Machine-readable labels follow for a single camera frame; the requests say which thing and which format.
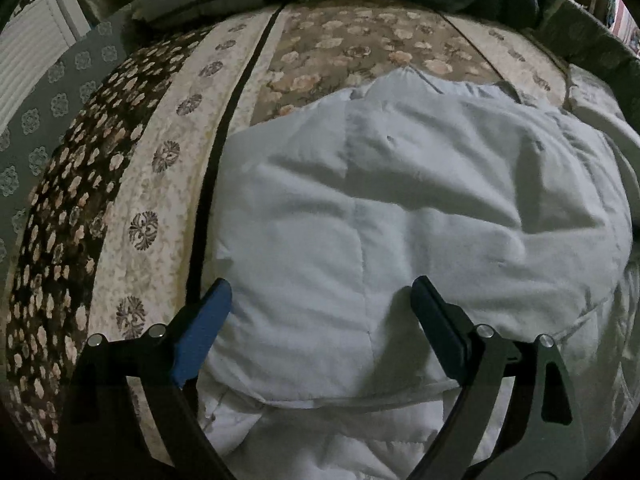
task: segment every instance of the white slatted panel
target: white slatted panel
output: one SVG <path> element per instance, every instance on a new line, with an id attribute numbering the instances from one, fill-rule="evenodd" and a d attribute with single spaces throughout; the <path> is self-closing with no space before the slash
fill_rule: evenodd
<path id="1" fill-rule="evenodd" d="M 24 9 L 0 34 L 0 131 L 33 86 L 73 43 L 47 0 Z"/>

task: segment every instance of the dark brown floral fabric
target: dark brown floral fabric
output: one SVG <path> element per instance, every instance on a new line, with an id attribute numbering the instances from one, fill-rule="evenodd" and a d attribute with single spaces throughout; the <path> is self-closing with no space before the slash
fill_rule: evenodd
<path id="1" fill-rule="evenodd" d="M 438 13 L 395 0 L 331 0 L 294 6 L 252 124 L 413 64 L 448 80 L 501 78 Z"/>
<path id="2" fill-rule="evenodd" d="M 132 54 L 73 121 L 33 193 L 6 326 L 6 371 L 12 415 L 36 452 L 53 466 L 65 383 L 86 338 L 94 272 L 124 170 L 174 74 L 211 27 L 162 38 Z M 181 105 L 185 113 L 199 104 Z M 166 143 L 154 169 L 173 164 Z M 158 218 L 136 216 L 129 237 L 140 250 L 155 239 Z M 116 322 L 139 336 L 145 309 L 126 298 Z"/>

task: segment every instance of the white comforter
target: white comforter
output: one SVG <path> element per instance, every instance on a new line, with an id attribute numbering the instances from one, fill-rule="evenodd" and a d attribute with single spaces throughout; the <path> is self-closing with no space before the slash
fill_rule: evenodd
<path id="1" fill-rule="evenodd" d="M 556 338 L 600 459 L 638 398 L 640 150 L 624 121 L 584 120 L 610 137 L 406 68 L 227 141 L 202 285 L 229 280 L 234 310 L 198 391 L 240 480 L 410 473 L 459 391 L 409 307 L 422 274 L 475 323 Z"/>

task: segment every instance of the bed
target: bed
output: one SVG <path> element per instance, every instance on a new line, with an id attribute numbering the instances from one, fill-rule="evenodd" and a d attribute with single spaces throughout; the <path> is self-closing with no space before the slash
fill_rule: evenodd
<path id="1" fill-rule="evenodd" d="M 638 60 L 570 1 L 546 0 L 545 12 L 528 39 L 398 0 L 271 6 L 151 36 L 129 6 L 63 54 L 0 137 L 11 211 L 0 231 L 0 394 L 37 455 L 53 467 L 65 382 L 87 335 L 137 337 L 199 294 L 198 210 L 212 202 L 230 136 L 410 64 L 507 81 L 559 107 L 573 62 L 609 83 L 638 129 L 628 90 Z M 166 460 L 136 387 L 145 436 Z M 622 431 L 633 406 L 618 394 Z"/>

